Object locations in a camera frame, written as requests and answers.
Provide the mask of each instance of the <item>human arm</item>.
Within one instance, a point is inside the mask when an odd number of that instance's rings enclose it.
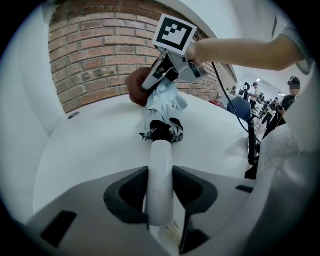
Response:
[[[189,62],[219,62],[265,70],[284,70],[304,60],[298,46],[280,35],[271,42],[254,39],[208,38],[191,44],[187,49]]]

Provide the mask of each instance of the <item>white cylindrical rod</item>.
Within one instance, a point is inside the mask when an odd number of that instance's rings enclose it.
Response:
[[[146,191],[146,213],[151,226],[166,226],[173,222],[174,185],[171,143],[156,140],[151,145]]]

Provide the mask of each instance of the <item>patterned fabric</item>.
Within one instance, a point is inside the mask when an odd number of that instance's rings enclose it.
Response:
[[[256,177],[258,178],[263,172],[275,172],[287,158],[299,153],[299,146],[288,125],[278,126],[261,142]]]
[[[144,111],[143,140],[167,140],[180,142],[184,129],[179,121],[181,112],[188,106],[186,100],[178,94],[177,86],[167,78],[149,96]]]

